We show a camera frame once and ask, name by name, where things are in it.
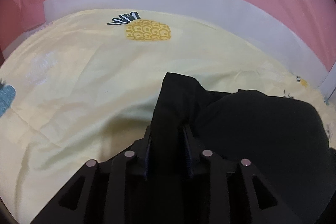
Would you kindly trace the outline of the large black garment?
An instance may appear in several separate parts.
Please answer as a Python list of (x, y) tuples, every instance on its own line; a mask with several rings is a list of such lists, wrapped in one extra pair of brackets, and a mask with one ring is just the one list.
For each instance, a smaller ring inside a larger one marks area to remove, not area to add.
[(314, 222), (335, 193), (329, 141), (306, 102), (256, 90), (213, 92), (168, 73), (151, 120), (153, 152), (176, 161), (186, 127), (224, 159), (252, 161), (305, 222)]

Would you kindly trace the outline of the yellow pineapple print bedsheet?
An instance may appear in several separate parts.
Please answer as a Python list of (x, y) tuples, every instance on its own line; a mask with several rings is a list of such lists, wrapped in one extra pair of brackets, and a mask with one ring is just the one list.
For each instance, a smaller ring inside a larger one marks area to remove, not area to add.
[(1, 66), (1, 198), (30, 223), (89, 159), (141, 138), (166, 73), (220, 92), (256, 89), (312, 104), (335, 146), (335, 107), (298, 73), (216, 24), (140, 11), (158, 40), (133, 40), (120, 10), (65, 16), (26, 39)]

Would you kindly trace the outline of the white bed frame rail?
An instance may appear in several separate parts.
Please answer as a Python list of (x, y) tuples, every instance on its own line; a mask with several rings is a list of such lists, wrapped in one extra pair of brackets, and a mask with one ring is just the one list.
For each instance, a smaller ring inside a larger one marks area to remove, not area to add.
[(46, 22), (89, 9), (149, 10), (190, 16), (213, 23), (259, 47), (319, 88), (324, 97), (335, 92), (335, 68), (330, 71), (292, 30), (243, 0), (46, 0)]

